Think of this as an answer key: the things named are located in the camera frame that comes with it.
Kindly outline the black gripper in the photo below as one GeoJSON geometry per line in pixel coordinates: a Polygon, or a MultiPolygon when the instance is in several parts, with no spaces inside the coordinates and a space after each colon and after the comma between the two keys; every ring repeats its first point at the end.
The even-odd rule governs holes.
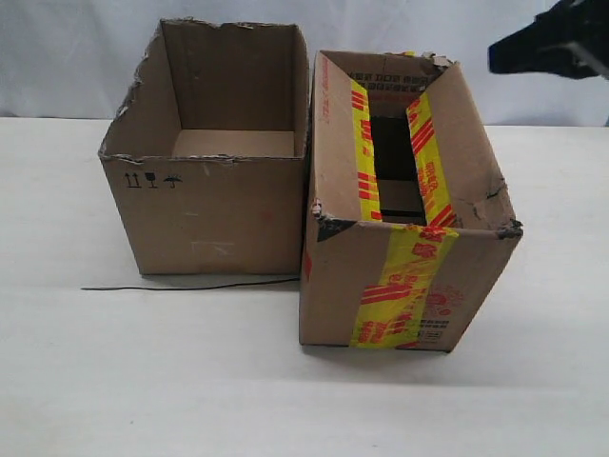
{"type": "Polygon", "coordinates": [[[608,77],[608,3],[559,1],[528,26],[488,47],[493,74],[608,77]]]}

